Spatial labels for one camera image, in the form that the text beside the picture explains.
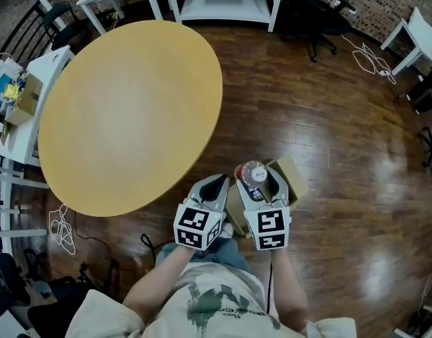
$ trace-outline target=shoe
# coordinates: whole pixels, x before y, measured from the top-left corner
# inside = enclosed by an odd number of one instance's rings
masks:
[[[229,222],[223,222],[222,223],[222,230],[219,234],[219,238],[226,238],[230,239],[233,237],[235,229],[233,228],[233,225]]]

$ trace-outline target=chair wheel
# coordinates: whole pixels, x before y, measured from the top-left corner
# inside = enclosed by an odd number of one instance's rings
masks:
[[[293,37],[290,34],[282,34],[282,36],[280,36],[280,39],[282,39],[284,42],[290,42]]]

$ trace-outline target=white cube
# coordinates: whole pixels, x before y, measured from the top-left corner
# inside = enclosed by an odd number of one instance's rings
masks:
[[[247,226],[258,251],[288,246],[291,216],[289,207],[244,211]]]
[[[223,213],[180,204],[174,219],[175,242],[204,251],[222,229]]]

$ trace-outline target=sleeve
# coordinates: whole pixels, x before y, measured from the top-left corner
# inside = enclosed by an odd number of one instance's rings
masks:
[[[140,337],[144,322],[131,309],[90,290],[72,319],[65,338]]]
[[[307,327],[301,333],[307,338],[357,338],[355,321],[352,318],[331,318],[316,323],[307,322]]]

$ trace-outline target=white shelf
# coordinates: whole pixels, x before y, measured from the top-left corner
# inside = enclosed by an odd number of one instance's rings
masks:
[[[182,20],[244,20],[269,23],[266,0],[185,0]]]

